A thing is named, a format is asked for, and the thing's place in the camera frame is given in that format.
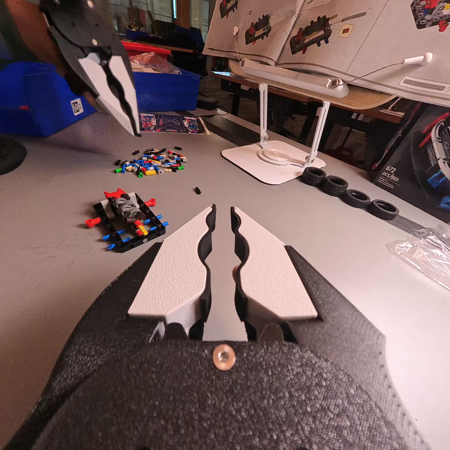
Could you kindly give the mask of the black lego chassis frame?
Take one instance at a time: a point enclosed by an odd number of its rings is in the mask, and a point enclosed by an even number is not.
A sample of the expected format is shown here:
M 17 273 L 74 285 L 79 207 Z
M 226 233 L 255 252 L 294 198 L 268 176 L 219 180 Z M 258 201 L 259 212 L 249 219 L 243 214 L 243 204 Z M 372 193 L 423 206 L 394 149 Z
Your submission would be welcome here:
M 124 253 L 165 235 L 169 223 L 152 212 L 155 199 L 144 202 L 135 192 L 127 193 L 121 188 L 105 191 L 104 196 L 104 200 L 93 205 L 96 217 L 85 220 L 85 225 L 89 229 L 98 225 L 106 229 L 102 239 L 108 243 L 109 251 Z

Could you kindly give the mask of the pile of small lego connectors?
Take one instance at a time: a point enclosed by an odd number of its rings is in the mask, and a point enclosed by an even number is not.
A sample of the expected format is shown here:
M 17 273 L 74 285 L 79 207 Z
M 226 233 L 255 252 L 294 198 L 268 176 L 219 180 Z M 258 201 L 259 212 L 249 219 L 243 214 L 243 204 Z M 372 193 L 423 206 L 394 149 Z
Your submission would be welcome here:
M 181 147 L 174 147 L 172 150 L 150 148 L 142 152 L 135 150 L 129 158 L 116 160 L 112 173 L 131 173 L 138 178 L 177 173 L 185 169 L 188 161 L 188 158 L 180 151 Z

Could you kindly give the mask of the lego instruction booklet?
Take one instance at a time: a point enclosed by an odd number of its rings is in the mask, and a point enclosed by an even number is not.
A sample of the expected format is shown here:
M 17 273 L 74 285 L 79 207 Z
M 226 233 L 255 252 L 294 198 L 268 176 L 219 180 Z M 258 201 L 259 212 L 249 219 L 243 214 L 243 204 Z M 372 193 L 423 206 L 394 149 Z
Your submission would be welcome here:
M 449 19 L 449 1 L 217 1 L 203 52 L 292 86 L 287 71 L 320 74 L 334 97 L 354 85 L 449 107 Z

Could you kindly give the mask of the clear empty plastic bag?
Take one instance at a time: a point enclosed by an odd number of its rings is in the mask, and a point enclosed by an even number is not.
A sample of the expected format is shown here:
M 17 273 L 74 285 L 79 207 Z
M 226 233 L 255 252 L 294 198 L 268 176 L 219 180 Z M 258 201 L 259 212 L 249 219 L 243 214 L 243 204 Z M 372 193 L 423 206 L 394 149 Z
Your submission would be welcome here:
M 419 228 L 387 245 L 393 254 L 437 284 L 450 289 L 450 226 Z

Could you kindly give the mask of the black round disc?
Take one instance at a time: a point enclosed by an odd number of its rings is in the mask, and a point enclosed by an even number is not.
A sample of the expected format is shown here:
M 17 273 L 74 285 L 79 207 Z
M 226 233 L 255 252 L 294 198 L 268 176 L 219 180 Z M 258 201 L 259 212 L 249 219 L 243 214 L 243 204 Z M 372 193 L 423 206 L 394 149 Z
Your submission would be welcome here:
M 0 137 L 0 175 L 17 169 L 26 157 L 27 149 L 22 143 L 10 137 Z

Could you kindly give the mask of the blue plastic bin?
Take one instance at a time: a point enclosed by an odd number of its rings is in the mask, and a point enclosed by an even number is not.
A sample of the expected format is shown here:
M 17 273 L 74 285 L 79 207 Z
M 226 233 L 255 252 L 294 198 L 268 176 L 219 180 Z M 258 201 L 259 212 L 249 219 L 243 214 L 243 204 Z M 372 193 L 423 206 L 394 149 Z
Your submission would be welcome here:
M 180 69 L 180 74 L 134 71 L 133 76 L 139 112 L 196 109 L 200 75 Z
M 51 136 L 96 112 L 47 63 L 15 62 L 0 72 L 0 132 Z

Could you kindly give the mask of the person's left hand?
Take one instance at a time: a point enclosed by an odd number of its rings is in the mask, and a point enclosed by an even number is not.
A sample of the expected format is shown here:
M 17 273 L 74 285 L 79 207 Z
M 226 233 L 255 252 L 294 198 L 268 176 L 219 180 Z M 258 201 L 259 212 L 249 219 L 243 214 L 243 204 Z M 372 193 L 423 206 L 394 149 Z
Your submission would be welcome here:
M 38 60 L 55 66 L 60 76 L 68 71 L 60 59 L 59 51 L 51 36 L 39 6 L 29 1 L 7 1 L 8 9 L 14 19 L 19 34 L 26 47 Z

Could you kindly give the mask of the red plastic bin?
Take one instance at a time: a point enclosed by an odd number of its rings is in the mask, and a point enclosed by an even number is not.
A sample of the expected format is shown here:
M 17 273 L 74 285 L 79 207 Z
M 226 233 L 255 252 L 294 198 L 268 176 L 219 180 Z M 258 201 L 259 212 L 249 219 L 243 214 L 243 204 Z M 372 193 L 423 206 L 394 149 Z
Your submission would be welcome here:
M 149 44 L 131 41 L 121 41 L 121 43 L 130 58 L 144 53 L 155 53 L 161 56 L 163 59 L 167 59 L 168 56 L 172 55 L 172 52 L 169 49 L 155 47 Z

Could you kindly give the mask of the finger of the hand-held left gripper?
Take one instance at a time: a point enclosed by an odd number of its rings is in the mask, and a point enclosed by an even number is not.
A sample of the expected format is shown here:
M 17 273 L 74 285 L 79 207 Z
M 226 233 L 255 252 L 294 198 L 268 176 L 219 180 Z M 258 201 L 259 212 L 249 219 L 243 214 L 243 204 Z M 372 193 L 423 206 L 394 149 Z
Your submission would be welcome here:
M 134 135 L 126 110 L 120 103 L 117 80 L 111 74 L 109 61 L 101 60 L 98 53 L 90 53 L 78 62 L 86 73 L 90 87 L 96 93 L 97 103 L 130 134 Z
M 124 59 L 118 55 L 113 55 L 110 58 L 109 69 L 118 82 L 117 90 L 119 92 L 120 103 L 127 112 L 132 132 L 134 135 L 141 135 L 133 74 L 128 71 Z

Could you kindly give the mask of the black lego set box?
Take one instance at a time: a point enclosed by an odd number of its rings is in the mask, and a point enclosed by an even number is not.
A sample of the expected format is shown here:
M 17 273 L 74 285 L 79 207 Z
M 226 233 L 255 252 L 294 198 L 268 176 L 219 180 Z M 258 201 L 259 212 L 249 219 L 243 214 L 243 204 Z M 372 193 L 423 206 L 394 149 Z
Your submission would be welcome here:
M 413 102 L 369 165 L 369 179 L 449 224 L 449 134 L 449 107 Z

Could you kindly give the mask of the black rubber lego tyre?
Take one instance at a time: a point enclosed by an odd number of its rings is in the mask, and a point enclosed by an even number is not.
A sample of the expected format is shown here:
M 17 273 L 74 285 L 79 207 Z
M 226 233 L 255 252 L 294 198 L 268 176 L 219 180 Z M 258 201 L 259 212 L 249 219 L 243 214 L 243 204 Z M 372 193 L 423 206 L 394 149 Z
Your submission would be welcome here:
M 374 199 L 367 206 L 367 211 L 384 221 L 392 221 L 399 215 L 399 209 L 395 205 L 381 199 Z
M 348 186 L 348 182 L 338 176 L 326 176 L 321 183 L 321 189 L 324 193 L 339 198 L 346 193 Z
M 370 197 L 357 189 L 347 189 L 342 195 L 341 200 L 357 209 L 365 209 L 371 203 Z
M 308 166 L 302 172 L 300 179 L 303 183 L 317 187 L 325 180 L 327 174 L 320 168 Z

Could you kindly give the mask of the clear bag of lego parts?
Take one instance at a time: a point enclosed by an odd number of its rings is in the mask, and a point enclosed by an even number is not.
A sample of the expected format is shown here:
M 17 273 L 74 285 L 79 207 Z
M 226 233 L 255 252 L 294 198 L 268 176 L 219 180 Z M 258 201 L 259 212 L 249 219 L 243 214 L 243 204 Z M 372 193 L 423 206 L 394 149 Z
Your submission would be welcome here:
M 171 74 L 180 75 L 181 71 L 163 58 L 160 54 L 154 52 L 140 53 L 129 57 L 132 71 L 153 74 Z

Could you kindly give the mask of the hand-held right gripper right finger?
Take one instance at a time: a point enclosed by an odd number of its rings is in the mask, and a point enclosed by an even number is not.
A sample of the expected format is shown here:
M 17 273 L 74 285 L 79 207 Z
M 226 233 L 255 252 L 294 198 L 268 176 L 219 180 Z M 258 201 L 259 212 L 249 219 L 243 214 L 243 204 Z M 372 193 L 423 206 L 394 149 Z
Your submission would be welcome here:
M 290 322 L 317 319 L 318 311 L 285 244 L 238 207 L 230 208 L 234 251 L 235 308 L 248 339 L 283 339 Z

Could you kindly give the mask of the printed sticker sheet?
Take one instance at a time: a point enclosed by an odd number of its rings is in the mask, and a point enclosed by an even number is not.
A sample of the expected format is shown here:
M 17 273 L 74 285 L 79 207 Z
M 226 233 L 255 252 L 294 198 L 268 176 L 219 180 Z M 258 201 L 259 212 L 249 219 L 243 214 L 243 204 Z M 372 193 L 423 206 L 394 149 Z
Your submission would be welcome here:
M 139 120 L 142 132 L 210 134 L 203 120 L 193 115 L 140 112 Z

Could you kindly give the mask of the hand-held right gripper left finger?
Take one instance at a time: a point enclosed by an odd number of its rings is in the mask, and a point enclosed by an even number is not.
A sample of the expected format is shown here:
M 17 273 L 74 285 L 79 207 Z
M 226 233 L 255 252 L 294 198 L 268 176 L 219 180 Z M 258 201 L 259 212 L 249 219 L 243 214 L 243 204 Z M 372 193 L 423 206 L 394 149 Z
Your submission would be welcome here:
M 178 323 L 191 339 L 203 339 L 211 310 L 212 251 L 216 205 L 210 205 L 161 243 L 128 315 Z

